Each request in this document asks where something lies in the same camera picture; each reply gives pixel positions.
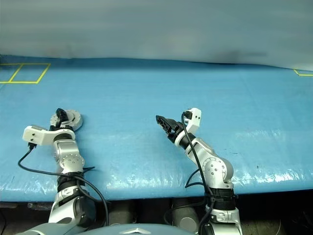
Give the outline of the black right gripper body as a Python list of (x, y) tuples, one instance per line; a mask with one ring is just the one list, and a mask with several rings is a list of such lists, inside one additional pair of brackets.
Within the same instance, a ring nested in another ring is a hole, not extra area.
[(181, 132), (184, 132), (183, 124), (181, 122), (175, 121), (173, 119), (169, 119), (169, 123), (170, 123), (171, 130), (169, 131), (168, 139), (172, 143), (175, 143), (175, 140), (177, 139), (178, 135)]

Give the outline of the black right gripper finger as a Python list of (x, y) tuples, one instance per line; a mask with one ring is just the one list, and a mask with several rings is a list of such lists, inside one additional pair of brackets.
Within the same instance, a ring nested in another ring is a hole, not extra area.
[(156, 121), (159, 125), (175, 125), (176, 121), (170, 118), (165, 118), (163, 116), (156, 115)]
[(176, 132), (177, 122), (174, 120), (159, 120), (158, 124), (168, 135)]

